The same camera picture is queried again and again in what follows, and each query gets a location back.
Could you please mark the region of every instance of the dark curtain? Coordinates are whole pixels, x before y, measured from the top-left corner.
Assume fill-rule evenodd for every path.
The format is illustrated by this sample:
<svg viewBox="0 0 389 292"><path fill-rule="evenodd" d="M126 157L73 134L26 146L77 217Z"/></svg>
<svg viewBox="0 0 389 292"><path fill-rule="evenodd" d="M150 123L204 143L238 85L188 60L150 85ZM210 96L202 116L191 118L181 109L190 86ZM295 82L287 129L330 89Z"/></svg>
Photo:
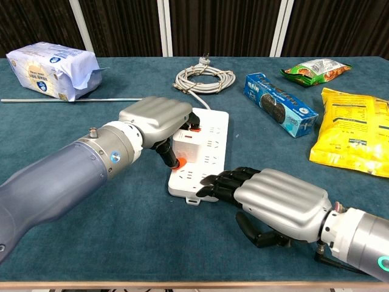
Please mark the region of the dark curtain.
<svg viewBox="0 0 389 292"><path fill-rule="evenodd" d="M170 0L174 56L270 54L280 0Z"/></svg>
<svg viewBox="0 0 389 292"><path fill-rule="evenodd" d="M1 0L0 57L39 41L85 50L69 0Z"/></svg>
<svg viewBox="0 0 389 292"><path fill-rule="evenodd" d="M389 58L389 1L295 0L282 56Z"/></svg>
<svg viewBox="0 0 389 292"><path fill-rule="evenodd" d="M162 56L156 0L80 0L98 57Z"/></svg>

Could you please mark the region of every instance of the robotic hand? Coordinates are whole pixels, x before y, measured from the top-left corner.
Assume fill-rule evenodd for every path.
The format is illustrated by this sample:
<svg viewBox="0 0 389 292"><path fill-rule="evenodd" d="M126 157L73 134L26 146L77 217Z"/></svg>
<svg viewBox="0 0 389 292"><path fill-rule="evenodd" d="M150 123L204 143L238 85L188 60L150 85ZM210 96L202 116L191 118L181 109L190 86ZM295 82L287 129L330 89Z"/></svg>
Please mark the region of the robotic hand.
<svg viewBox="0 0 389 292"><path fill-rule="evenodd" d="M239 167L211 175L197 196L214 196L257 217L274 231L261 233L238 212L236 220L255 246L317 242L315 260L389 282L389 221L358 209L335 208L327 191L273 169ZM324 256L327 244L334 257Z"/></svg>
<svg viewBox="0 0 389 292"><path fill-rule="evenodd" d="M196 130L199 119L189 103L147 97L119 114L119 121L16 172L0 186L0 262L32 227L56 220L96 191L143 148L155 149L171 168L179 166L170 136L179 128Z"/></svg>

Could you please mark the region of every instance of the green snack bag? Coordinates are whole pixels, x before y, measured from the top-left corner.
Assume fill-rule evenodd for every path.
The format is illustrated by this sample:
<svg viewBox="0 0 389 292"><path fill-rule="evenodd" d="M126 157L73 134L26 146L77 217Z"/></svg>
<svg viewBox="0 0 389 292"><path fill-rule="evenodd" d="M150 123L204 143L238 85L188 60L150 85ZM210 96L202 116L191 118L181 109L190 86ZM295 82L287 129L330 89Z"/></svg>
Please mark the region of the green snack bag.
<svg viewBox="0 0 389 292"><path fill-rule="evenodd" d="M281 70L281 73L289 80L303 86L312 86L329 82L350 69L350 65L331 59L316 59L298 64L288 70Z"/></svg>

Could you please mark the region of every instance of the teal tablecloth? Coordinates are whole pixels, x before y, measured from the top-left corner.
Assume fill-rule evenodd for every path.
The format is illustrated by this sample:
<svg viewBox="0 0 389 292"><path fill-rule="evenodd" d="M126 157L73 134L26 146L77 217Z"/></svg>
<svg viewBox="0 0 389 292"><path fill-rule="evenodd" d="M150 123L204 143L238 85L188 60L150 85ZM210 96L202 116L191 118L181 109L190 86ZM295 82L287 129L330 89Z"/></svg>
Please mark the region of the teal tablecloth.
<svg viewBox="0 0 389 292"><path fill-rule="evenodd" d="M279 70L311 58L212 58L230 69L236 82L218 95L204 96L214 110L230 114L225 169L246 165L275 168L316 184L332 202L388 217L389 180L308 161L323 117L321 91L389 98L389 61L379 57L334 58L353 69L311 88L287 81ZM90 98L171 97L200 107L174 89L176 74L197 58L100 58L103 83ZM39 98L22 88L7 60L0 60L1 98ZM243 95L245 76L263 72L279 88L301 98L320 117L313 133L290 137ZM0 182L83 136L89 127L116 120L128 103L0 104ZM160 157L143 151L134 165L84 200L62 219L29 231L0 265L1 281L125 280L374 281L313 261L314 245L256 249L226 203L185 204L170 196L170 170Z"/></svg>

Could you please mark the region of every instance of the coiled cable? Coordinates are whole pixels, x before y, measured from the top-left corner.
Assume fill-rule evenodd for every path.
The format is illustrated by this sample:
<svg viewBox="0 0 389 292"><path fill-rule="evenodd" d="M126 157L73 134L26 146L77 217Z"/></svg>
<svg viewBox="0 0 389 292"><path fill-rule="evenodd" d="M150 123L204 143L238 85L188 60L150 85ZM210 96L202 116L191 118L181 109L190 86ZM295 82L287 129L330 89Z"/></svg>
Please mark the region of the coiled cable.
<svg viewBox="0 0 389 292"><path fill-rule="evenodd" d="M178 90L181 90L183 93L191 94L195 99L197 99L202 105L205 106L208 110L211 108L203 101L196 93L200 94L211 94L219 93L224 88L229 87L235 81L235 75L231 70L222 71L217 68L209 66L210 60L207 57L201 57L199 64L196 66L190 66L186 68L176 76L176 82L173 83L173 86ZM201 82L192 82L188 80L191 75L210 75L219 78L219 82L216 83L201 83Z"/></svg>

